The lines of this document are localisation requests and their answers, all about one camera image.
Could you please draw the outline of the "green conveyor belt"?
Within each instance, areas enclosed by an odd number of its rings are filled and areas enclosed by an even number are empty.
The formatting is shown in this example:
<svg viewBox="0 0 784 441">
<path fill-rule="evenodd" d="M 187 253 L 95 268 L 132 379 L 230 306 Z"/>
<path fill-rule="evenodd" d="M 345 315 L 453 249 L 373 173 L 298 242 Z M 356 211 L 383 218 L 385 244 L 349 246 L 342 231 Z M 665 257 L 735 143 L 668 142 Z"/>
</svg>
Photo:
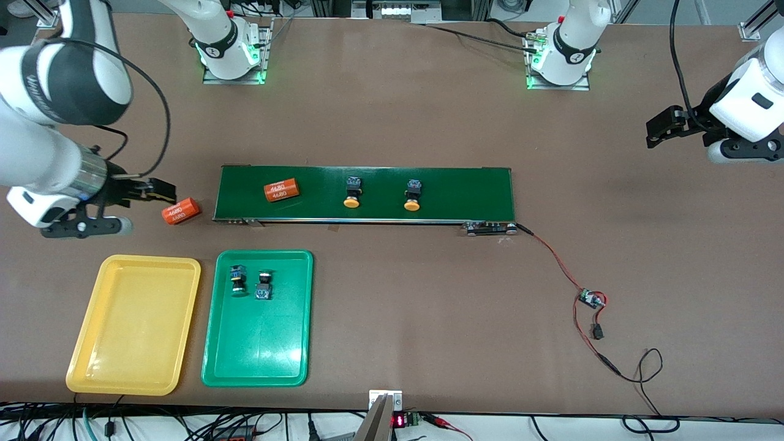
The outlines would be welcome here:
<svg viewBox="0 0 784 441">
<path fill-rule="evenodd" d="M 345 180 L 362 179 L 360 206 L 344 206 Z M 263 185 L 296 178 L 300 195 L 266 201 Z M 420 209 L 404 209 L 410 179 L 421 181 Z M 459 225 L 468 235 L 518 231 L 509 168 L 223 167 L 213 220 L 225 224 Z"/>
</svg>

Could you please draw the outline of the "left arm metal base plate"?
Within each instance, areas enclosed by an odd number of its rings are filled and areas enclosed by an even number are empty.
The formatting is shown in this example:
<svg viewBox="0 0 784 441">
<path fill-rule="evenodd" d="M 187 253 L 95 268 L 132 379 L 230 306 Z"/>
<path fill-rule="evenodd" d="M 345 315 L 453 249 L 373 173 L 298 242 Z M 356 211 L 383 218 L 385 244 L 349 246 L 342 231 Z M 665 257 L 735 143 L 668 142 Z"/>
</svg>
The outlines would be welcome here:
<svg viewBox="0 0 784 441">
<path fill-rule="evenodd" d="M 524 48 L 531 48 L 532 53 L 524 54 L 526 62 L 527 89 L 588 91 L 590 89 L 589 72 L 596 51 L 585 61 L 570 65 L 557 61 L 552 54 L 558 52 L 548 48 L 548 37 L 545 28 L 528 32 L 521 40 Z"/>
</svg>

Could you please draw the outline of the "aluminium frame rack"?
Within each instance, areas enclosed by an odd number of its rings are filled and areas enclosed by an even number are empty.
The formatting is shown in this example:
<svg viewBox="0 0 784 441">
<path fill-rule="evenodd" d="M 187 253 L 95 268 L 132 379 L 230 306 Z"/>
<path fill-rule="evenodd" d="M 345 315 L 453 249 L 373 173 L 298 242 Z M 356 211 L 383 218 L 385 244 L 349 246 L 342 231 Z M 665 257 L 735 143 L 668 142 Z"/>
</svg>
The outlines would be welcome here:
<svg viewBox="0 0 784 441">
<path fill-rule="evenodd" d="M 495 0 L 305 0 L 312 16 L 409 23 L 484 21 Z"/>
</svg>

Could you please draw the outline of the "orange cylinder with white print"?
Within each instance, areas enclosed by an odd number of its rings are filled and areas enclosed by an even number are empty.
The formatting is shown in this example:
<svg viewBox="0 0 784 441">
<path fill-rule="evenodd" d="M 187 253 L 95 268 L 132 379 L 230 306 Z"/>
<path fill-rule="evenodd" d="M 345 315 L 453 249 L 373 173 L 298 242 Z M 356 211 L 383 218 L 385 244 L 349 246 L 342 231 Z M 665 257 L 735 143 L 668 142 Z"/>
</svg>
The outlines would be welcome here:
<svg viewBox="0 0 784 441">
<path fill-rule="evenodd" d="M 263 185 L 263 193 L 266 201 L 277 203 L 284 199 L 299 196 L 300 188 L 296 178 L 289 178 Z"/>
<path fill-rule="evenodd" d="M 185 198 L 162 210 L 163 220 L 168 225 L 182 224 L 202 213 L 201 206 L 193 198 Z"/>
</svg>

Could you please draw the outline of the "red clip lead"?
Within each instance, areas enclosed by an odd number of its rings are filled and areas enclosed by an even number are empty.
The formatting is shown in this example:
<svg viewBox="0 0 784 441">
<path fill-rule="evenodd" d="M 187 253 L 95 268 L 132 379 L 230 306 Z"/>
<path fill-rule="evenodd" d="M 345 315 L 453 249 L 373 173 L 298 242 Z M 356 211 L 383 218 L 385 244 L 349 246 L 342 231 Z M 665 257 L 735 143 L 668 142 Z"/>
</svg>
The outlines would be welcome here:
<svg viewBox="0 0 784 441">
<path fill-rule="evenodd" d="M 461 429 L 458 429 L 456 426 L 449 423 L 445 419 L 440 418 L 439 416 L 435 416 L 433 413 L 420 412 L 419 414 L 420 414 L 420 418 L 423 419 L 423 421 L 425 421 L 428 424 L 434 425 L 439 429 L 459 433 L 467 437 L 468 441 L 474 441 L 474 439 L 468 433 L 466 433 Z"/>
</svg>

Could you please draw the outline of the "green plastic tray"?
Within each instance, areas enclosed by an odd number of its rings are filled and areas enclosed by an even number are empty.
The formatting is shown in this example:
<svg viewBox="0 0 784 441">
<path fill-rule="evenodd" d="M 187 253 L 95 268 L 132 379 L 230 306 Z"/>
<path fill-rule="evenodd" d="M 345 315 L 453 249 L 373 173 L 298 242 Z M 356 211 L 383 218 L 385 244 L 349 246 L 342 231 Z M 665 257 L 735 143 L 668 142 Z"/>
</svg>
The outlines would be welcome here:
<svg viewBox="0 0 784 441">
<path fill-rule="evenodd" d="M 232 297 L 230 267 L 247 270 L 247 296 Z M 272 297 L 254 296 L 258 273 Z M 227 249 L 219 254 L 202 382 L 212 388 L 299 387 L 308 375 L 314 256 L 306 249 Z"/>
</svg>

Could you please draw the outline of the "red black power lead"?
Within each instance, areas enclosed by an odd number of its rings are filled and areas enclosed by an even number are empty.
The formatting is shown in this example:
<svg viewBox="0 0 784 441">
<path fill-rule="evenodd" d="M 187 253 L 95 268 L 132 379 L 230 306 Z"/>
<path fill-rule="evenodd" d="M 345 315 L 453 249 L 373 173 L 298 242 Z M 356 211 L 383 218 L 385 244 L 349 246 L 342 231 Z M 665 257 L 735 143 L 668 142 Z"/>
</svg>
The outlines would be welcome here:
<svg viewBox="0 0 784 441">
<path fill-rule="evenodd" d="M 606 366 L 606 368 L 610 369 L 610 371 L 613 371 L 613 373 L 615 375 L 617 375 L 617 376 L 621 377 L 622 379 L 624 379 L 624 375 L 619 371 L 619 369 L 617 369 L 616 366 L 607 357 L 605 357 L 604 355 L 600 354 L 599 351 L 597 351 L 597 349 L 594 347 L 594 345 L 592 343 L 593 338 L 589 337 L 588 334 L 581 327 L 581 325 L 579 323 L 578 310 L 577 310 L 578 304 L 580 304 L 581 302 L 578 300 L 578 296 L 579 296 L 579 294 L 576 295 L 576 299 L 574 299 L 574 302 L 572 304 L 572 322 L 573 322 L 574 326 L 576 327 L 577 332 L 579 333 L 579 337 L 582 339 L 583 343 L 585 343 L 585 345 L 588 346 L 588 349 L 590 349 L 592 354 L 596 358 L 598 358 L 600 360 L 600 362 L 602 362 Z M 595 313 L 594 313 L 594 316 L 593 316 L 593 319 L 592 319 L 592 323 L 599 323 L 599 321 L 598 321 L 599 313 L 601 313 L 601 311 L 604 308 L 600 308 L 599 310 L 595 310 Z"/>
</svg>

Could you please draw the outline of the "grey metal bar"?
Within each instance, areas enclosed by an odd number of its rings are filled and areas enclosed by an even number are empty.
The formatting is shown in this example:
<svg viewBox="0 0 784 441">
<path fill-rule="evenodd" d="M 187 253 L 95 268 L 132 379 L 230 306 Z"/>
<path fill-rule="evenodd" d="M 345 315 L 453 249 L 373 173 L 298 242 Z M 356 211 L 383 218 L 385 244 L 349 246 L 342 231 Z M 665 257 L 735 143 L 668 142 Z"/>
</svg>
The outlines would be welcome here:
<svg viewBox="0 0 784 441">
<path fill-rule="evenodd" d="M 352 441 L 391 441 L 394 405 L 393 394 L 378 394 Z"/>
</svg>

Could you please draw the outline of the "yellow plastic tray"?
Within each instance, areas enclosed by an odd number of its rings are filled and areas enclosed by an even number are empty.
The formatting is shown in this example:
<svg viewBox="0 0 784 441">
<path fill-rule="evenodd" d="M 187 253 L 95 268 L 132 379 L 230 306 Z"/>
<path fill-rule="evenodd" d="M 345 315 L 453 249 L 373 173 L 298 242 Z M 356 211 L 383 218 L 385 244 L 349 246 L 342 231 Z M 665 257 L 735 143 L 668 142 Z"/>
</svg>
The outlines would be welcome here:
<svg viewBox="0 0 784 441">
<path fill-rule="evenodd" d="M 165 396 L 179 382 L 202 268 L 193 258 L 101 264 L 66 375 L 73 393 Z"/>
</svg>

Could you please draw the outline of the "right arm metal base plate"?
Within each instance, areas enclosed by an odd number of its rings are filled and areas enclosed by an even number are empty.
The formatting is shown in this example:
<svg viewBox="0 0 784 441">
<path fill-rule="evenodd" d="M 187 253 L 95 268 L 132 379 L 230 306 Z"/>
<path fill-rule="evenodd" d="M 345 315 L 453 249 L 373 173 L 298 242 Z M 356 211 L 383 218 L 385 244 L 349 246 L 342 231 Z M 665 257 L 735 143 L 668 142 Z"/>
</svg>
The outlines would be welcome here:
<svg viewBox="0 0 784 441">
<path fill-rule="evenodd" d="M 240 48 L 243 50 L 244 60 L 251 64 L 244 75 L 233 79 L 216 77 L 213 72 L 208 70 L 204 59 L 201 59 L 203 65 L 202 83 L 204 85 L 265 84 L 276 22 L 277 18 L 272 17 L 264 18 L 261 22 L 247 21 L 244 23 L 243 31 L 241 31 L 243 44 L 240 45 Z"/>
</svg>

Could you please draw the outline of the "small metal mounting bracket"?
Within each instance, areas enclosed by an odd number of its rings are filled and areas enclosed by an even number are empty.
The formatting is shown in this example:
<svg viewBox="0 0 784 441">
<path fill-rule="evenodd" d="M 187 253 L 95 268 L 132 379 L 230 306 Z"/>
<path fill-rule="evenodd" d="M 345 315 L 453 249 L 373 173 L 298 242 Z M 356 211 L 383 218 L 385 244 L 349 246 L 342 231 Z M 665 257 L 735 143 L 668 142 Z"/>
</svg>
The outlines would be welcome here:
<svg viewBox="0 0 784 441">
<path fill-rule="evenodd" d="M 375 404 L 375 401 L 380 398 L 386 398 L 386 401 L 390 401 L 393 407 L 394 412 L 402 412 L 404 410 L 403 407 L 403 396 L 401 390 L 389 390 L 389 389 L 372 389 L 369 391 L 369 405 L 367 407 L 372 408 Z"/>
</svg>

